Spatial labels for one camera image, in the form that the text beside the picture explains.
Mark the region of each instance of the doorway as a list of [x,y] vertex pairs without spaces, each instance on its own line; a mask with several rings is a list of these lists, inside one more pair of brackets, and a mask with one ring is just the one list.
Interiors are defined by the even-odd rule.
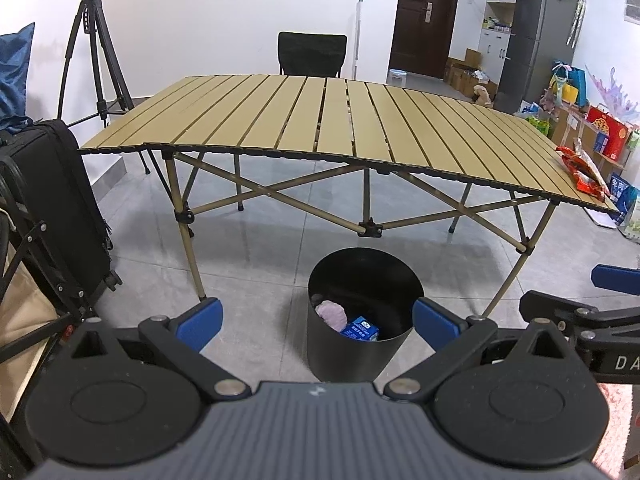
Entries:
[[389,68],[444,76],[458,0],[398,0]]

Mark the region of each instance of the red gift box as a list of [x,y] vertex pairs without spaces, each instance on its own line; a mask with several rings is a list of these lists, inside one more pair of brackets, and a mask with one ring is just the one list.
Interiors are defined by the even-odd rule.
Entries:
[[606,112],[594,107],[591,107],[587,114],[587,122],[593,123],[597,129],[609,136],[609,142],[607,142],[602,154],[611,160],[618,160],[622,148],[625,147],[629,129]]

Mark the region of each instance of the suitcase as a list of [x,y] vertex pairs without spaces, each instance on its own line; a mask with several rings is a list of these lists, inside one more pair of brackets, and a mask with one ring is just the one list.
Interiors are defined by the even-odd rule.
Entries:
[[[81,295],[94,304],[105,285],[114,290],[122,281],[111,270],[109,227],[95,201],[76,138],[63,121],[53,119],[14,136],[0,132],[0,140],[0,160],[10,158],[24,179],[20,185],[17,176],[0,164],[12,195],[28,206],[34,222],[46,223],[48,238]],[[38,278],[38,270],[28,267],[47,297],[55,300],[49,284]]]

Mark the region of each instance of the refrigerator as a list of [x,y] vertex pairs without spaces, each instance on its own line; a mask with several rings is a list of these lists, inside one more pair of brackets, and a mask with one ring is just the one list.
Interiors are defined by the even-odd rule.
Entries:
[[511,37],[494,108],[513,114],[522,101],[537,103],[556,60],[571,64],[567,40],[578,0],[516,0]]

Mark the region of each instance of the blue pillow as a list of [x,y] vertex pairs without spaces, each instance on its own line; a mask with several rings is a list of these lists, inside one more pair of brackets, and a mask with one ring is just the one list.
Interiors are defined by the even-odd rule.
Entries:
[[26,111],[27,70],[36,24],[0,36],[0,130],[16,134],[31,124]]

